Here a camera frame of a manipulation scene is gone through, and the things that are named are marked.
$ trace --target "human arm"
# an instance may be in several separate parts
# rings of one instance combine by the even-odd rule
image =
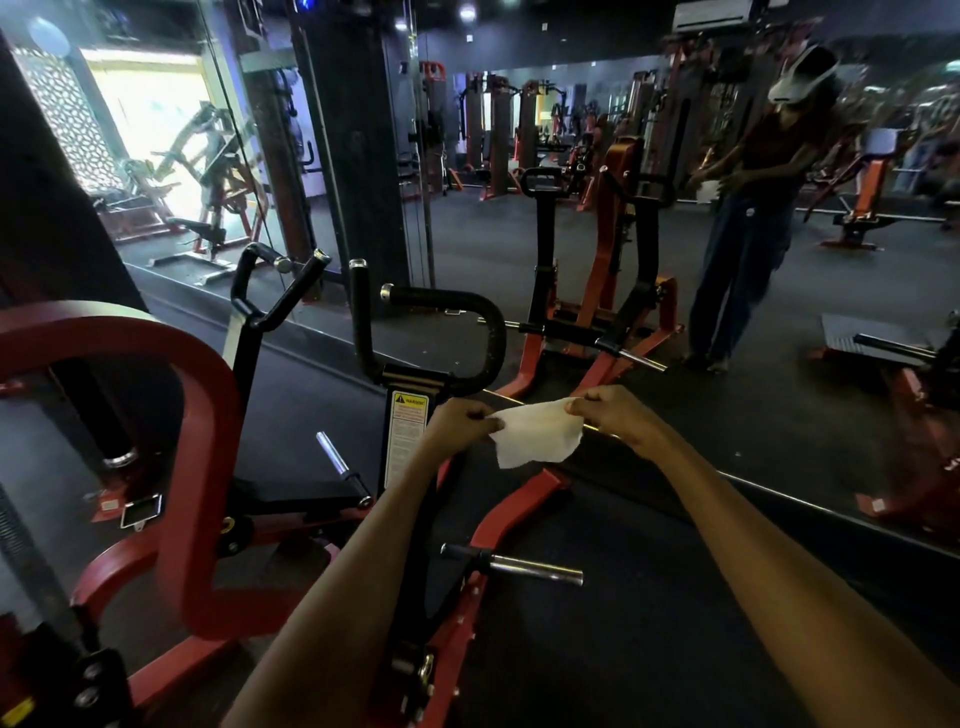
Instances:
[[[947,677],[626,389],[588,390],[567,411],[660,467],[763,645],[820,726],[960,724],[960,691]]]
[[[690,185],[699,186],[707,180],[719,180],[721,177],[729,175],[740,162],[741,157],[743,157],[743,145],[737,144],[730,150],[730,153],[722,159],[714,162],[709,167],[698,169],[690,175]]]
[[[797,178],[812,167],[822,153],[822,147],[805,144],[797,150],[797,154],[786,164],[778,164],[775,167],[766,167],[765,169],[741,169],[732,172],[720,181],[720,191],[729,194],[736,192],[747,183]]]
[[[406,472],[377,501],[294,610],[223,728],[361,723],[387,640],[410,536],[437,469],[502,423],[481,402],[438,407]]]

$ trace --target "decorative lattice screen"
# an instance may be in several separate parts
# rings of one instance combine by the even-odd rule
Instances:
[[[100,125],[70,65],[32,48],[16,48],[14,53],[80,186],[87,192],[122,187]]]

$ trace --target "human hand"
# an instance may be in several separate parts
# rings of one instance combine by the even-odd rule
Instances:
[[[725,178],[720,180],[718,189],[720,190],[721,194],[732,195],[750,180],[751,174],[749,172],[744,172],[741,169],[739,172],[731,172]]]
[[[434,411],[417,454],[439,467],[471,443],[503,429],[503,422],[491,414],[493,409],[480,401],[448,400]]]
[[[582,399],[568,402],[565,409],[601,432],[616,435],[648,460],[656,461],[670,447],[670,427],[620,384],[587,389]]]
[[[707,181],[706,171],[703,169],[698,169],[696,172],[694,172],[692,175],[686,178],[686,184],[684,185],[684,189],[686,189],[689,192],[696,192],[698,189],[700,189],[701,185],[703,185],[703,183],[706,181]]]

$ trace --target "gym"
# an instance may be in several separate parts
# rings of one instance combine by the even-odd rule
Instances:
[[[5,4],[3,724],[957,709],[947,5]]]

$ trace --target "warning label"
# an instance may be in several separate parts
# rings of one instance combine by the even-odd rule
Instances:
[[[429,400],[423,395],[394,392],[390,406],[390,437],[387,442],[387,477],[385,488],[399,479],[426,429]]]

